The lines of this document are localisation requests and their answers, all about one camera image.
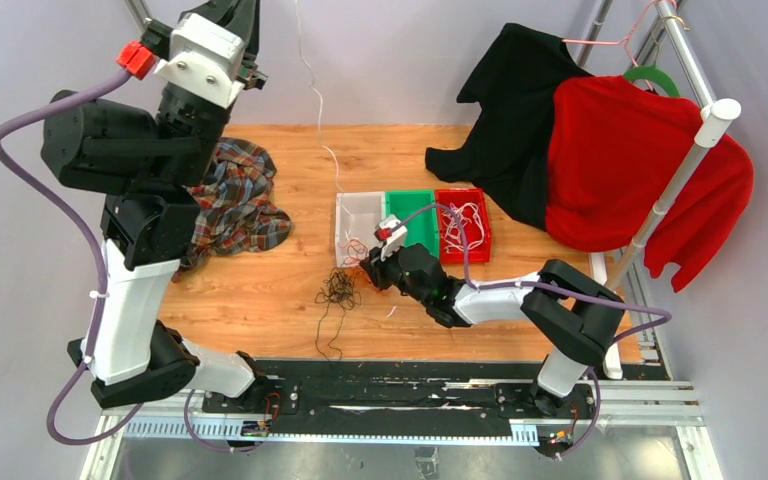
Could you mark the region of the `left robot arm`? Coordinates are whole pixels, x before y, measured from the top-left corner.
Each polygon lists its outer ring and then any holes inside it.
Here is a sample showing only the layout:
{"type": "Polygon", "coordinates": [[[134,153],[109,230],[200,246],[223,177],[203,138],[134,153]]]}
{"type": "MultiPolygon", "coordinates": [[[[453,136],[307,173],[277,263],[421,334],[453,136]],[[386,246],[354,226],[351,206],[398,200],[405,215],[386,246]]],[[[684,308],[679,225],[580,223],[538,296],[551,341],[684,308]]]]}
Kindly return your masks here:
{"type": "Polygon", "coordinates": [[[228,397],[243,413],[265,403],[246,354],[201,347],[158,317],[200,212],[190,191],[207,179],[239,94],[265,83],[259,21],[256,1],[208,1],[175,26],[149,20],[117,62],[125,79],[164,79],[156,113],[106,98],[83,103],[63,90],[56,100],[70,107],[44,123],[41,155],[59,183],[105,197],[105,306],[99,326],[67,347],[88,365],[104,408],[190,389],[228,397]]]}

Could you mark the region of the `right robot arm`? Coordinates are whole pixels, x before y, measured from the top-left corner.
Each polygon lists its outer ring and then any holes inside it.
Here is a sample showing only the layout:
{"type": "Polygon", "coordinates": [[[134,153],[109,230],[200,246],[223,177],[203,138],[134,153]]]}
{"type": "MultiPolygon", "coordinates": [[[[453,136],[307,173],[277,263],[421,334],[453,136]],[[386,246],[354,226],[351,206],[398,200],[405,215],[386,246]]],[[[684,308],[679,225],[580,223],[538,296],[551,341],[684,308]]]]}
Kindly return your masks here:
{"type": "Polygon", "coordinates": [[[568,408],[578,380],[603,363],[625,312],[619,296],[559,259],[523,277],[475,283],[447,274],[420,244],[390,254],[376,247],[360,266],[376,289],[397,288],[445,328],[531,322],[552,350],[525,401],[545,417],[568,408]]]}

